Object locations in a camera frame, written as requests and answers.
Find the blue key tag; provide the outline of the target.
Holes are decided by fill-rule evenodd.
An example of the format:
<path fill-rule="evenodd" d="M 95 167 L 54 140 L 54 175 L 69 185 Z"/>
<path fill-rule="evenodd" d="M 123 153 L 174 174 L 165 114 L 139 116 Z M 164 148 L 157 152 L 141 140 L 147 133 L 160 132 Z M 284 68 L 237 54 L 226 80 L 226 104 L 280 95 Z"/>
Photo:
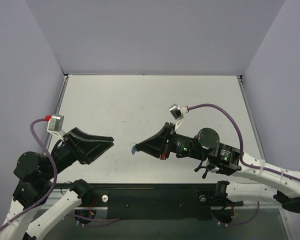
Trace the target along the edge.
<path fill-rule="evenodd" d="M 136 153 L 136 149 L 134 147 L 131 149 L 131 153 L 132 153 L 132 155 L 134 155 Z"/>

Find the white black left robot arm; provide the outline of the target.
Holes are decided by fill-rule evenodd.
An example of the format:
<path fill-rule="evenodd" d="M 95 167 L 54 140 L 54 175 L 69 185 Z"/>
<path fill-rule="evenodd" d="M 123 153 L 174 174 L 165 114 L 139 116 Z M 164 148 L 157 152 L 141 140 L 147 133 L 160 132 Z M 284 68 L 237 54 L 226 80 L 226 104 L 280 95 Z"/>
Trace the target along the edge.
<path fill-rule="evenodd" d="M 28 151 L 17 160 L 13 173 L 19 182 L 0 228 L 0 240 L 39 240 L 74 208 L 92 207 L 97 202 L 93 187 L 79 179 L 40 220 L 32 221 L 55 188 L 55 176 L 74 162 L 93 163 L 114 146 L 111 136 L 86 134 L 77 127 L 69 132 L 52 130 L 50 133 L 59 140 L 49 156 Z"/>

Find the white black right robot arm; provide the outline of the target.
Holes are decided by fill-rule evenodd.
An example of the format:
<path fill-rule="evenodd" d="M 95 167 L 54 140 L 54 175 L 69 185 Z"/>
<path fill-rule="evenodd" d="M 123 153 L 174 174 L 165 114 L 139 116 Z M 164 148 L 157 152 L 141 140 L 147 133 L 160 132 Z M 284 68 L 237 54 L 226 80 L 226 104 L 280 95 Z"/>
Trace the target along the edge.
<path fill-rule="evenodd" d="M 143 152 L 161 160 L 166 160 L 170 154 L 179 159 L 199 160 L 195 172 L 204 169 L 203 179 L 207 174 L 215 173 L 251 181 L 219 181 L 213 198 L 220 205 L 228 201 L 268 202 L 300 214 L 300 171 L 269 164 L 250 156 L 242 148 L 223 144 L 218 133 L 211 128 L 203 128 L 194 137 L 188 137 L 178 134 L 176 125 L 167 122 L 158 133 L 134 144 L 131 152 Z"/>

